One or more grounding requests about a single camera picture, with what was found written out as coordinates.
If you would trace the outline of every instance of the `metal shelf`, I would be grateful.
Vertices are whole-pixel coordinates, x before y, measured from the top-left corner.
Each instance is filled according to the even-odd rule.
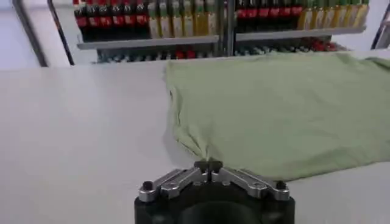
[[[361,33],[366,30],[363,27],[347,27],[347,28],[332,28],[321,30],[289,30],[279,32],[259,32],[259,33],[238,33],[236,34],[236,41],[250,41],[250,40],[275,40],[286,38],[301,38],[301,37],[321,37],[340,34]]]
[[[80,50],[90,49],[114,49],[130,47],[152,47],[152,46],[169,46],[183,44],[208,44],[217,43],[218,35],[204,37],[183,37],[183,38],[159,38],[143,40],[118,40],[118,41],[97,41],[97,42],[80,42],[77,47]]]

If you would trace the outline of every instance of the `green cloth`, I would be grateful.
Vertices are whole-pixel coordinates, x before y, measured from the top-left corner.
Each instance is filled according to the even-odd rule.
[[[198,157],[281,180],[390,159],[390,61],[281,54],[166,73],[174,136]]]

